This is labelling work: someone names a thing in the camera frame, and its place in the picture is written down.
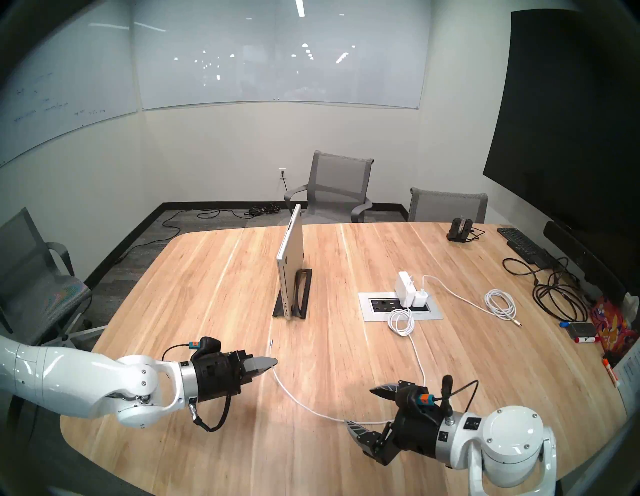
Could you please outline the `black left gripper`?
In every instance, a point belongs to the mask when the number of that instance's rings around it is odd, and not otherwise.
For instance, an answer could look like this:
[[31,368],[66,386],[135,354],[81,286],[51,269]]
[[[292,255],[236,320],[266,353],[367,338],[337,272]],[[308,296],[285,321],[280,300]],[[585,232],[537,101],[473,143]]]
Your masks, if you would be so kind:
[[196,402],[232,397],[241,393],[241,386],[251,383],[279,361],[270,356],[254,356],[245,350],[229,353],[196,351],[191,356],[198,386]]

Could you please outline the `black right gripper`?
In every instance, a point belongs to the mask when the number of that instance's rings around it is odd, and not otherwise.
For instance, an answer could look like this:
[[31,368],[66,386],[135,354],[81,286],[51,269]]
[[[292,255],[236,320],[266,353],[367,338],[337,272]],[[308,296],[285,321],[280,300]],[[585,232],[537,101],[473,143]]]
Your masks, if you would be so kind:
[[395,400],[398,407],[393,425],[387,421],[382,432],[371,431],[352,420],[345,420],[347,432],[362,452],[380,465],[393,460],[390,454],[389,433],[402,451],[434,454],[444,413],[439,405],[429,400],[427,388],[414,387],[415,383],[385,383],[370,388],[375,396]]

